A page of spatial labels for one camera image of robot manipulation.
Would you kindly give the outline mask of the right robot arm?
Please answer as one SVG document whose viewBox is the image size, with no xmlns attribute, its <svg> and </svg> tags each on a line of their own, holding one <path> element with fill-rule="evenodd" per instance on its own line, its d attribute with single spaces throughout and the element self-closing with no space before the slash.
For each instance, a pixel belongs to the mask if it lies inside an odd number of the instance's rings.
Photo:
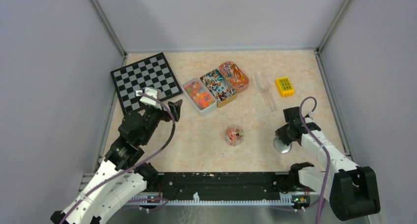
<svg viewBox="0 0 417 224">
<path fill-rule="evenodd" d="M 323 173 L 309 162 L 295 163 L 290 167 L 289 186 L 296 191 L 308 187 L 323 193 L 341 221 L 379 213 L 381 205 L 374 170 L 347 158 L 311 117 L 305 116 L 306 124 L 303 124 L 299 110 L 299 107 L 284 109 L 286 123 L 276 130 L 275 139 L 284 146 L 297 142 L 329 172 Z"/>
</svg>

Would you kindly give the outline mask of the clear plastic jar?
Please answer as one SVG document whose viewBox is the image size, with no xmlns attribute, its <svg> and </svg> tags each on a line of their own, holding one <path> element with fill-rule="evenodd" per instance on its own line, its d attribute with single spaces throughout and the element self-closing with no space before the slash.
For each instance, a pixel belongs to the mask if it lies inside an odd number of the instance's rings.
<svg viewBox="0 0 417 224">
<path fill-rule="evenodd" d="M 244 139 L 243 128 L 239 125 L 229 125 L 225 131 L 225 141 L 230 146 L 238 146 Z"/>
</svg>

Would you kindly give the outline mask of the silver jar lid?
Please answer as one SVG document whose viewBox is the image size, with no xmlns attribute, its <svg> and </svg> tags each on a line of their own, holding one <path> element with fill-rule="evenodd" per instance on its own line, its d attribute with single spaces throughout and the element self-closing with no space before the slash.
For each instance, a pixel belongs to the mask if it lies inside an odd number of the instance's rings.
<svg viewBox="0 0 417 224">
<path fill-rule="evenodd" d="M 282 142 L 277 136 L 273 140 L 273 147 L 279 153 L 285 154 L 285 153 L 288 153 L 291 150 L 292 145 L 291 145 L 291 143 L 290 144 L 284 144 L 284 142 Z"/>
</svg>

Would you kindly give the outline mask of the translucent plastic scoop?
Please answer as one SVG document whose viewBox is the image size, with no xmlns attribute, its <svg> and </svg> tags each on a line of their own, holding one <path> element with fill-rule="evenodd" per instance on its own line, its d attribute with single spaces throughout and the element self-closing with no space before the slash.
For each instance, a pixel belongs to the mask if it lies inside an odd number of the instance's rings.
<svg viewBox="0 0 417 224">
<path fill-rule="evenodd" d="M 277 108 L 276 108 L 275 102 L 272 98 L 272 95 L 269 91 L 270 84 L 269 84 L 269 81 L 268 81 L 266 75 L 261 71 L 257 71 L 255 73 L 255 81 L 256 81 L 257 87 L 260 90 L 260 92 L 262 93 L 270 111 L 275 112 L 277 110 Z"/>
</svg>

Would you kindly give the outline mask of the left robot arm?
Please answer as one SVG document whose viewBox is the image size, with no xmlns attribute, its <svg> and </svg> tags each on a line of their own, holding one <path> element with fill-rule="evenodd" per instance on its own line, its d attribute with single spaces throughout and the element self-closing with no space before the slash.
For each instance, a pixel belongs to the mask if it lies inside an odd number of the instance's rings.
<svg viewBox="0 0 417 224">
<path fill-rule="evenodd" d="M 162 149 L 139 161 L 144 154 L 141 146 L 148 144 L 160 121 L 179 121 L 182 103 L 180 99 L 164 105 L 153 99 L 143 114 L 126 114 L 119 126 L 119 137 L 95 175 L 69 206 L 52 214 L 52 223 L 105 224 L 133 196 L 154 190 L 157 171 L 147 162 Z"/>
</svg>

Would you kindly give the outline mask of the white candy tin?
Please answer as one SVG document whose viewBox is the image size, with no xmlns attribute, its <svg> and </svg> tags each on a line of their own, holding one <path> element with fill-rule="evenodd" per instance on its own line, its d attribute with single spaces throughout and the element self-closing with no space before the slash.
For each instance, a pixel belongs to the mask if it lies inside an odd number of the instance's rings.
<svg viewBox="0 0 417 224">
<path fill-rule="evenodd" d="M 216 99 L 199 78 L 183 83 L 181 89 L 200 116 L 206 116 L 217 108 Z"/>
</svg>

